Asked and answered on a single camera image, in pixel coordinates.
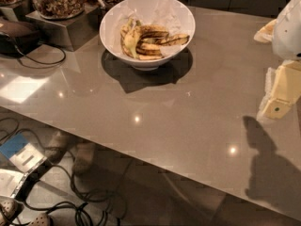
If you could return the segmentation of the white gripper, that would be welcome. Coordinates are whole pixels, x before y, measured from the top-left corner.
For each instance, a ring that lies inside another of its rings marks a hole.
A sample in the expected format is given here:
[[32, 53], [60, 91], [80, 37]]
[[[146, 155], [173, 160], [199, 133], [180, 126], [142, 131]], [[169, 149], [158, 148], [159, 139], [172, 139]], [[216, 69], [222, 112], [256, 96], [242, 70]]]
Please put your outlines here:
[[254, 35], [254, 40], [272, 42], [273, 52], [284, 60], [269, 68], [265, 76], [265, 95], [261, 100], [258, 120], [283, 118], [301, 97], [301, 0], [290, 0], [279, 13]]

